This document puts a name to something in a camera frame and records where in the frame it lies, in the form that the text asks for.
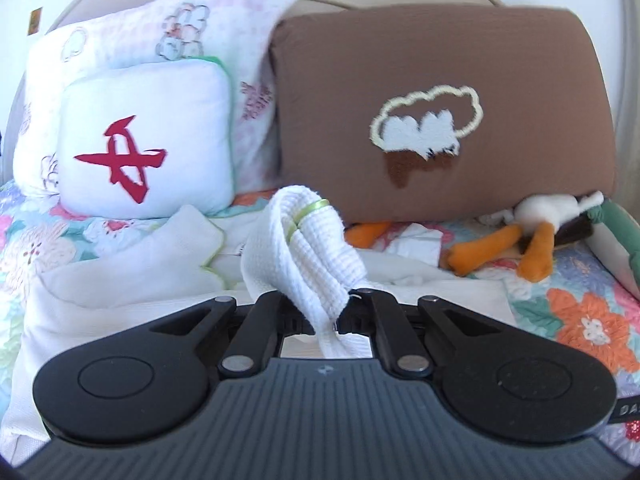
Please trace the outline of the green plush toy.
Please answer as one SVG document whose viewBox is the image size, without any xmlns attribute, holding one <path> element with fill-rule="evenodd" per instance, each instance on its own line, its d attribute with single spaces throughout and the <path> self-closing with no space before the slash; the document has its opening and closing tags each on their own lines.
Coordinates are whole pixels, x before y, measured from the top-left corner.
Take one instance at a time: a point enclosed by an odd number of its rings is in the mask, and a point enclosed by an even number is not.
<svg viewBox="0 0 640 480">
<path fill-rule="evenodd" d="M 587 245 L 617 281 L 639 298 L 639 223 L 612 200 L 588 211 Z"/>
</svg>

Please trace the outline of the small wall sticker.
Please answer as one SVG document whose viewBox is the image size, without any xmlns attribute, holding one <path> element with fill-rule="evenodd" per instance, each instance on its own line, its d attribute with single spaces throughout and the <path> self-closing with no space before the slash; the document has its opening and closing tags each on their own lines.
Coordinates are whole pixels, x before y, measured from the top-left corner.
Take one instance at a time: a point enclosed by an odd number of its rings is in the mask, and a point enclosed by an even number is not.
<svg viewBox="0 0 640 480">
<path fill-rule="evenodd" d="M 41 20 L 42 9 L 37 8 L 32 10 L 29 15 L 29 23 L 28 23 L 28 36 L 35 35 L 39 32 L 40 20 Z"/>
</svg>

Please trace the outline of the pink patterned white pillow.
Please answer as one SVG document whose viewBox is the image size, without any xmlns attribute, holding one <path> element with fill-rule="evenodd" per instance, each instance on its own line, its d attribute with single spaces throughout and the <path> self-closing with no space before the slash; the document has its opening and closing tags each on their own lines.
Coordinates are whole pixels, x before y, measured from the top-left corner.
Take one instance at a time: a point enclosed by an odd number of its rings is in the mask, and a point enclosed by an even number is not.
<svg viewBox="0 0 640 480">
<path fill-rule="evenodd" d="M 63 90 L 75 80 L 140 64 L 218 58 L 233 84 L 236 190 L 265 191 L 277 180 L 276 85 L 268 48 L 297 0 L 154 0 L 63 26 L 28 52 L 23 117 L 13 180 L 25 196 L 58 192 L 55 144 Z"/>
</svg>

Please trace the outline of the white crumpled cloth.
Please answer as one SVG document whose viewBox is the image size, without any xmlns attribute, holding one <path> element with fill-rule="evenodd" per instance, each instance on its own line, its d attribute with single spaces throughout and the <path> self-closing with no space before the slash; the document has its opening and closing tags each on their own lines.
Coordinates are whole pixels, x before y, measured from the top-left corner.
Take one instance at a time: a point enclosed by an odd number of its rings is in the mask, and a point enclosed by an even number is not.
<svg viewBox="0 0 640 480">
<path fill-rule="evenodd" d="M 438 266 L 443 236 L 442 231 L 419 223 L 392 226 L 373 244 L 372 249 Z"/>
</svg>

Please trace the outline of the white waffle knit shirt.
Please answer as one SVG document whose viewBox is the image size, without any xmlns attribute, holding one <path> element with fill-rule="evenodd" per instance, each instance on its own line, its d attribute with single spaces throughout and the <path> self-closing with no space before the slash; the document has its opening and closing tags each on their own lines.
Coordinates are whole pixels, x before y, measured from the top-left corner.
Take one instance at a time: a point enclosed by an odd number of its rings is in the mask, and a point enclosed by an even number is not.
<svg viewBox="0 0 640 480">
<path fill-rule="evenodd" d="M 261 212 L 209 219 L 191 206 L 125 248 L 78 260 L 64 226 L 49 224 L 44 248 L 28 263 L 17 235 L 6 246 L 9 270 L 24 269 L 21 347 L 1 422 L 1 453 L 20 464 L 48 440 L 32 398 L 45 362 L 86 342 L 229 294 L 241 304 L 280 290 L 316 333 L 329 359 L 366 358 L 357 335 L 335 331 L 352 289 L 372 287 L 409 302 L 435 294 L 495 320 L 514 323 L 506 292 L 491 281 L 456 278 L 420 260 L 357 250 L 344 240 L 336 211 L 302 186 L 282 188 Z"/>
</svg>

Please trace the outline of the white pillow red character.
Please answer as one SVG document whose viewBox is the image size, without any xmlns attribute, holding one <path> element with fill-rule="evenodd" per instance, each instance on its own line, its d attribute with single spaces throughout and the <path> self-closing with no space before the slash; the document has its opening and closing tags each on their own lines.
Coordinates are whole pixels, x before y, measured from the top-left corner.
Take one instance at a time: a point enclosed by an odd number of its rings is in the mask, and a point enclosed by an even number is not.
<svg viewBox="0 0 640 480">
<path fill-rule="evenodd" d="M 216 58 L 107 70 L 70 84 L 58 128 L 58 194 L 74 214 L 203 214 L 234 197 L 232 92 Z"/>
</svg>

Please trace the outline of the brown cloud pillow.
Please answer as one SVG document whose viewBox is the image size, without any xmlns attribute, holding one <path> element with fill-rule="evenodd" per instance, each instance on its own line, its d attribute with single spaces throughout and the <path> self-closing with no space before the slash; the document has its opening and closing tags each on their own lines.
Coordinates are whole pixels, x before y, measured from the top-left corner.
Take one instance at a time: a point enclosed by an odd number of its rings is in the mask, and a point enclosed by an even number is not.
<svg viewBox="0 0 640 480">
<path fill-rule="evenodd" d="M 452 220 L 536 194 L 611 194 L 613 122 L 564 10 L 414 4 L 273 35 L 282 178 L 349 222 Z"/>
</svg>

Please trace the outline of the plush duck toy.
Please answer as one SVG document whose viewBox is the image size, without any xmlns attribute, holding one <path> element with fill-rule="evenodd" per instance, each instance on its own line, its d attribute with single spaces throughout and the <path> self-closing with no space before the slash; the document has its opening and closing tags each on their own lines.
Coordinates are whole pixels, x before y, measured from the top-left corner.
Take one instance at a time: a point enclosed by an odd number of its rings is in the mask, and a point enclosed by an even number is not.
<svg viewBox="0 0 640 480">
<path fill-rule="evenodd" d="M 439 257 L 438 265 L 457 276 L 465 276 L 520 246 L 521 259 L 516 274 L 526 281 L 538 283 L 553 271 L 555 235 L 562 226 L 603 203 L 604 196 L 599 191 L 582 197 L 566 194 L 529 196 L 514 208 L 498 213 L 502 228 L 477 240 L 452 245 Z"/>
</svg>

